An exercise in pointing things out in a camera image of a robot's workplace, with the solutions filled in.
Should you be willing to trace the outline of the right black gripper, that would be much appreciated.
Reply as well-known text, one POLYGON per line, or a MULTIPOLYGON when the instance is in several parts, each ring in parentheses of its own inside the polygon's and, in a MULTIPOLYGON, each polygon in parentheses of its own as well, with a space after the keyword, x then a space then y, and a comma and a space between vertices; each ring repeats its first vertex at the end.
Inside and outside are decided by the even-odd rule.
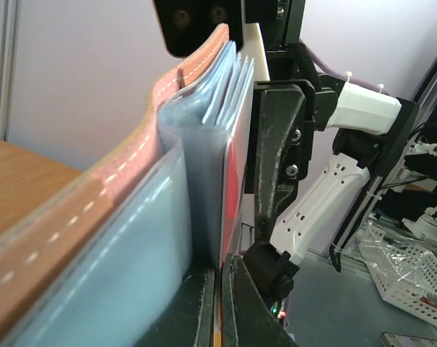
POLYGON ((277 1, 275 21, 264 25, 268 82, 255 82, 245 193, 254 195, 256 240, 268 242, 278 217, 308 174, 319 75, 300 40, 304 1, 277 1), (294 165, 298 173, 286 174, 294 165))

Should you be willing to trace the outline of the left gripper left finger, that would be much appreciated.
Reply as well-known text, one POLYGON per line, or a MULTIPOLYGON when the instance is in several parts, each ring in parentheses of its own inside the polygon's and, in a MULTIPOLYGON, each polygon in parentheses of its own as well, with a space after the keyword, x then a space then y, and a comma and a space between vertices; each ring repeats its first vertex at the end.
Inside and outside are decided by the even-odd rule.
POLYGON ((168 307, 137 346, 211 346, 215 271, 192 265, 168 307))

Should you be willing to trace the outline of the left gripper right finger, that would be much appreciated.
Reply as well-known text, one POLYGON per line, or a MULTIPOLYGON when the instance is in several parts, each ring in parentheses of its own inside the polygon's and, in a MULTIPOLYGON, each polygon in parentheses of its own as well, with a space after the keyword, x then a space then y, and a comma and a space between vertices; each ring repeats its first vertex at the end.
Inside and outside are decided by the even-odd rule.
POLYGON ((223 346, 295 346, 271 315, 242 257, 228 254, 221 277, 223 346))

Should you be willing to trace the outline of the pink leather card holder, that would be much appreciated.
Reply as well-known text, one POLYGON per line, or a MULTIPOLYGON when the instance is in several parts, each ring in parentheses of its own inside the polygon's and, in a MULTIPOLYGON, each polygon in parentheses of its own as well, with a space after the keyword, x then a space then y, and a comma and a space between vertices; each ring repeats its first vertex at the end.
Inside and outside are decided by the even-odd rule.
POLYGON ((248 147, 253 79, 217 28, 118 147, 0 238, 0 346, 133 346, 195 257, 220 268, 225 153, 248 147))

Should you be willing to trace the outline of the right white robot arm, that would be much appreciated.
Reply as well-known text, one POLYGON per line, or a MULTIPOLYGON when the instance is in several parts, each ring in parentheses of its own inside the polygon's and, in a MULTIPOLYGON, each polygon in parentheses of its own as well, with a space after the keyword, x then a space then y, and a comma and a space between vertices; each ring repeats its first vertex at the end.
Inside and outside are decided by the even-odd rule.
POLYGON ((317 64, 300 41, 303 1, 244 6, 258 27, 264 76, 254 83, 246 177, 256 240, 243 260, 275 303, 339 206, 376 192, 395 167, 418 106, 317 64))

